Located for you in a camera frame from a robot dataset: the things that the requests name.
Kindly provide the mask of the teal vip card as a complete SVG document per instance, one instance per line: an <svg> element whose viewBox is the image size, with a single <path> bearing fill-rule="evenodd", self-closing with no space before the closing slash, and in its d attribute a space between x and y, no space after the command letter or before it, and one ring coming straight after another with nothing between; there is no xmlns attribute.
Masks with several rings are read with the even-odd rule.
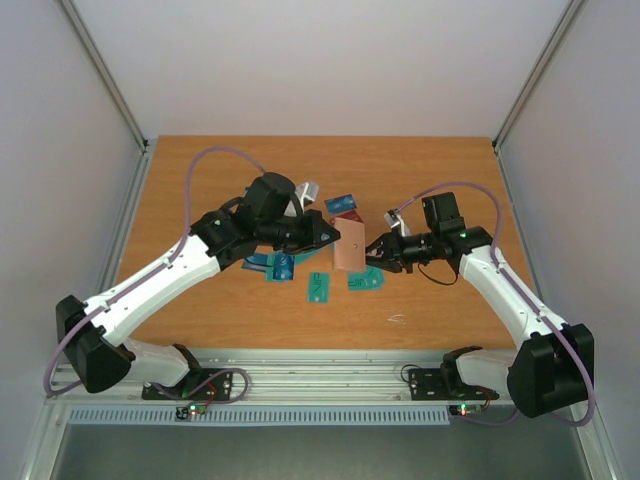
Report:
<svg viewBox="0 0 640 480"><path fill-rule="evenodd" d="M309 275L307 300L309 303L326 304L329 301L330 274L311 272Z"/></svg>
<svg viewBox="0 0 640 480"><path fill-rule="evenodd" d="M379 290L385 283L384 272L381 269L368 266L367 270L361 274L364 290Z"/></svg>

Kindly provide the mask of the teal blue card stack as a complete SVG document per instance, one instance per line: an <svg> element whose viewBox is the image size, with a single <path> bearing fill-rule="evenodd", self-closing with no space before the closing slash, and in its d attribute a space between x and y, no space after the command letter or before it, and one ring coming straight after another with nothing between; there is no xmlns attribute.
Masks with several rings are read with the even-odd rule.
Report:
<svg viewBox="0 0 640 480"><path fill-rule="evenodd" d="M292 255L276 252L267 256L264 279L267 282L288 282L294 278L295 260Z"/></svg>

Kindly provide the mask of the dark blue card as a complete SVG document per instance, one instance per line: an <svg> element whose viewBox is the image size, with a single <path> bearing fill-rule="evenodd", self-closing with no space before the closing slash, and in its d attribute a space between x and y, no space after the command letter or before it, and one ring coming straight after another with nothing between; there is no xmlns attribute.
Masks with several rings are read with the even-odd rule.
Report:
<svg viewBox="0 0 640 480"><path fill-rule="evenodd" d="M243 260L242 268L251 271L265 272L270 267L267 254L254 253Z"/></svg>

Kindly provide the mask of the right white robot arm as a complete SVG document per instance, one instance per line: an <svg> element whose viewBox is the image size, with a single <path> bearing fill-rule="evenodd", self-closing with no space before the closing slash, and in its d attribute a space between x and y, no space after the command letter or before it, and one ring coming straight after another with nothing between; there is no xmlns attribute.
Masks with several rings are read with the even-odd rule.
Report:
<svg viewBox="0 0 640 480"><path fill-rule="evenodd" d="M367 248L366 263L390 273L410 273L444 261L481 295L503 323L516 348L513 355L478 346L444 355L444 390L454 397L474 387L506 395L528 418L553 414L584 403L588 424L595 413L595 340L584 324L569 324L539 299L509 265L497 246L498 234L469 226L453 193L426 190L417 196L428 232L411 234L399 209L385 219L390 226Z"/></svg>

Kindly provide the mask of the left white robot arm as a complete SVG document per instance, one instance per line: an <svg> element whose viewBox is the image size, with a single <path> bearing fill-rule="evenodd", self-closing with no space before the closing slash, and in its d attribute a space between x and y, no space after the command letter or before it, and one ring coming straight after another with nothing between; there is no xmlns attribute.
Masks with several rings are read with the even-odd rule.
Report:
<svg viewBox="0 0 640 480"><path fill-rule="evenodd" d="M130 278L85 301L73 295L61 300L56 306L59 345L89 393L128 379L192 397L202 375L191 352L178 344L134 341L131 334L177 296L260 246L297 255L339 238L320 211L303 208L289 179L265 173L244 195L188 225L174 246Z"/></svg>

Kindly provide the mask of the teal card under right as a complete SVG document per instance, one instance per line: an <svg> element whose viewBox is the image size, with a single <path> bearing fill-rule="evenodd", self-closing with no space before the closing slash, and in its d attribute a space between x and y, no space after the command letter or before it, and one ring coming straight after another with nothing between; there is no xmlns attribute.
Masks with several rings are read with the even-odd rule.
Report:
<svg viewBox="0 0 640 480"><path fill-rule="evenodd" d="M350 291L372 291L362 288L363 280L360 273L349 273L347 277L347 286Z"/></svg>

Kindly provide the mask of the red card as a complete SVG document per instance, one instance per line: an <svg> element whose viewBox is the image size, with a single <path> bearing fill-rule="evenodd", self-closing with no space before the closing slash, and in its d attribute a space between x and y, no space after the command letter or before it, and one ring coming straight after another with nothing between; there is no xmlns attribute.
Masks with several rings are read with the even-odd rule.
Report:
<svg viewBox="0 0 640 480"><path fill-rule="evenodd" d="M357 213L356 210L350 210L350 211L346 211L341 214L338 214L335 217L331 218L329 223L331 225L334 225L337 219L345 219L345 220L355 221L359 223L363 222L362 218L360 217L360 215Z"/></svg>

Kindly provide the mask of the blue card top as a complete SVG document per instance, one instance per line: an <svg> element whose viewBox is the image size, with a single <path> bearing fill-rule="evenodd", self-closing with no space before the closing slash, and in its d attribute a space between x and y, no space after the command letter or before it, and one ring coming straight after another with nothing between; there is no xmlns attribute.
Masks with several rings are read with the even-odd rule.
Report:
<svg viewBox="0 0 640 480"><path fill-rule="evenodd" d="M357 208L355 199L351 194L327 199L325 206L330 214L339 214Z"/></svg>

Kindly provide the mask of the right circuit board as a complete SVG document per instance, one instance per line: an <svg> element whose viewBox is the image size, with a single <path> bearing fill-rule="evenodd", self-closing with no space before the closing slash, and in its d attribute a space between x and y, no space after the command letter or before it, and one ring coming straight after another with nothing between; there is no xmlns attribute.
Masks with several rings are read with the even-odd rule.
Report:
<svg viewBox="0 0 640 480"><path fill-rule="evenodd" d="M449 406L449 413L453 416L467 417L483 413L488 406L486 404L460 403Z"/></svg>

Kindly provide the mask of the circuit board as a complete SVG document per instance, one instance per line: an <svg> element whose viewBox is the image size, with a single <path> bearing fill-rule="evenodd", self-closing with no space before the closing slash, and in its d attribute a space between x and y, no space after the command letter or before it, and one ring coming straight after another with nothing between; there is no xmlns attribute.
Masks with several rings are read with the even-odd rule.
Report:
<svg viewBox="0 0 640 480"><path fill-rule="evenodd" d="M205 415L208 407L205 405L191 404L189 406L177 407L175 409L175 419L177 421L190 421L198 416Z"/></svg>
<svg viewBox="0 0 640 480"><path fill-rule="evenodd" d="M467 417L483 413L488 406L486 404L460 403L449 406L449 413L453 416Z"/></svg>

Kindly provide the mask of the left circuit board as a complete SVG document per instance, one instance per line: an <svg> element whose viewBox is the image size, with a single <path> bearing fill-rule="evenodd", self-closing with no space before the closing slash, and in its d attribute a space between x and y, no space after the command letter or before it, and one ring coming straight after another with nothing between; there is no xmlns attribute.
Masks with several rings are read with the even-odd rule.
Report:
<svg viewBox="0 0 640 480"><path fill-rule="evenodd" d="M208 407L205 405L191 404L189 406L177 407L175 409L175 419L177 421L190 421L198 416L205 415Z"/></svg>

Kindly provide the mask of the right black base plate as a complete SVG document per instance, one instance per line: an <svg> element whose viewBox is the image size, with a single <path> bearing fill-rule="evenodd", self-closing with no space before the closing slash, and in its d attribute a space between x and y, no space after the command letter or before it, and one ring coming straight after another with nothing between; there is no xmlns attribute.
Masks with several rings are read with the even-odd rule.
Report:
<svg viewBox="0 0 640 480"><path fill-rule="evenodd" d="M403 372L412 401L484 401L487 393L469 385L451 386L439 368L409 368Z"/></svg>

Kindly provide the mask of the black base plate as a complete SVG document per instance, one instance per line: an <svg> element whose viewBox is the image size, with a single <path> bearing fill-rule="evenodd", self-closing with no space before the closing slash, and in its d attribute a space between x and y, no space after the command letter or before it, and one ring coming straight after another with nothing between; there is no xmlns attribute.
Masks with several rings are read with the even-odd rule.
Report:
<svg viewBox="0 0 640 480"><path fill-rule="evenodd" d="M451 386L439 368L409 368L403 372L412 401L484 401L487 393L469 385Z"/></svg>
<svg viewBox="0 0 640 480"><path fill-rule="evenodd" d="M149 384L142 388L143 400L228 401L234 384L234 373L229 369L203 368L188 373L174 386Z"/></svg>

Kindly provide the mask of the right aluminium frame post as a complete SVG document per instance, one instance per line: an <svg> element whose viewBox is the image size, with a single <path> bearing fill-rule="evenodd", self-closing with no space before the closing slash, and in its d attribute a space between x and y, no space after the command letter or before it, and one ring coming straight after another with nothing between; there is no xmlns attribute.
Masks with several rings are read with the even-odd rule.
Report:
<svg viewBox="0 0 640 480"><path fill-rule="evenodd" d="M518 95L492 140L492 147L496 155L500 154L516 122L524 112L530 98L546 74L558 51L561 49L566 37L586 4L587 2L585 0L570 0L566 2L540 54L534 61Z"/></svg>

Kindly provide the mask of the left aluminium frame post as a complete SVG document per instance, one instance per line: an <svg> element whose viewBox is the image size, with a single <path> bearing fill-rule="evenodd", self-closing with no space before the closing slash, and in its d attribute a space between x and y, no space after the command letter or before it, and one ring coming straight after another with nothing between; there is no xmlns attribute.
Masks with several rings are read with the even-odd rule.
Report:
<svg viewBox="0 0 640 480"><path fill-rule="evenodd" d="M148 140L142 133L142 129L125 100L121 89L117 85L117 82L101 54L93 35L89 31L89 28L86 25L76 3L72 0L57 0L56 4L60 7L61 12L65 16L71 30L74 32L74 35L79 41L83 51L89 59L89 62L106 89L116 110L124 121L139 151L144 153L148 146Z"/></svg>

